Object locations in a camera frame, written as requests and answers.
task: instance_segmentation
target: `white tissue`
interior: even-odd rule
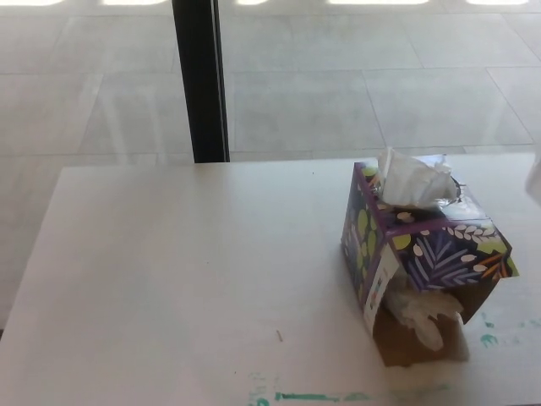
[[[404,326],[415,330],[418,340],[432,351],[443,348],[440,330],[431,319],[446,315],[457,320],[463,308],[454,296],[437,290],[416,292],[407,285],[404,271],[390,281],[383,297],[384,306]]]
[[[445,164],[444,157],[431,167],[388,148],[378,158],[378,167],[382,183],[380,197],[388,205],[423,209],[456,197],[451,168]]]

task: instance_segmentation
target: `white table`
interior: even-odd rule
[[[351,161],[64,169],[0,342],[0,404],[541,403],[532,161],[450,158],[522,275],[464,326],[468,362],[408,369],[382,366],[339,249]]]

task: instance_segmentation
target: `glass pane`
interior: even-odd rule
[[[170,0],[0,0],[0,330],[66,166],[193,161]]]
[[[537,0],[219,0],[232,161],[530,151]]]

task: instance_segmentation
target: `leaf pattern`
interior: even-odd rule
[[[378,182],[377,176],[375,176],[376,171],[373,168],[354,171],[342,234],[342,249],[353,285],[359,295],[359,302],[364,306],[367,289],[370,289],[374,278],[374,264],[377,263],[373,259],[377,254],[378,247],[382,245],[380,242],[383,239],[383,233],[377,218],[369,209],[367,196],[364,195],[365,188],[362,187],[362,178],[358,177],[359,172],[366,179],[370,178],[370,181]],[[384,209],[385,206],[381,202],[380,208]]]
[[[486,229],[492,231],[485,236]],[[458,224],[414,233],[411,239],[413,244],[398,254],[417,290],[450,288],[510,273],[504,265],[508,249],[494,228]]]

